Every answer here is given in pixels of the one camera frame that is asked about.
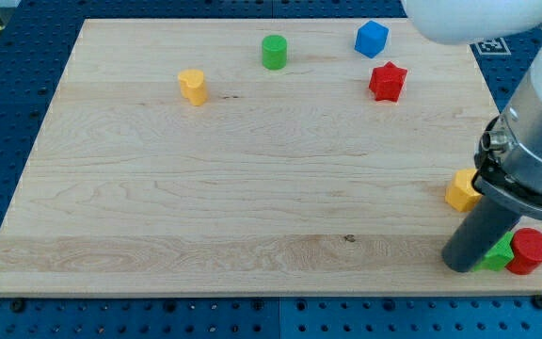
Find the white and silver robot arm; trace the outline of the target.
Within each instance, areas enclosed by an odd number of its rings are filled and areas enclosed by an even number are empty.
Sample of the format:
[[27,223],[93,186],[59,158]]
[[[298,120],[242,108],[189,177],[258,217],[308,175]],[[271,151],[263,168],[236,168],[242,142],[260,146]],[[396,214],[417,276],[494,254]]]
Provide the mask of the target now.
[[[542,1],[416,1],[403,4],[420,33],[437,43],[469,44],[542,26]],[[500,115],[483,133],[472,184],[482,199],[464,219],[477,231],[542,220],[542,47]]]

